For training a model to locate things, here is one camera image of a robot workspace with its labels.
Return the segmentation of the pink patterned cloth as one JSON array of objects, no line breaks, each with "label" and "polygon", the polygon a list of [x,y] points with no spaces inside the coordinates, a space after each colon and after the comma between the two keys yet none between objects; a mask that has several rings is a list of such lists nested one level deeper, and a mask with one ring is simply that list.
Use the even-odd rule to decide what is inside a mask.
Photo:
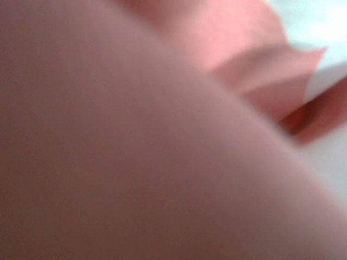
[{"label": "pink patterned cloth", "polygon": [[1,1],[1,259],[346,259],[277,129],[168,45],[201,1]]}]

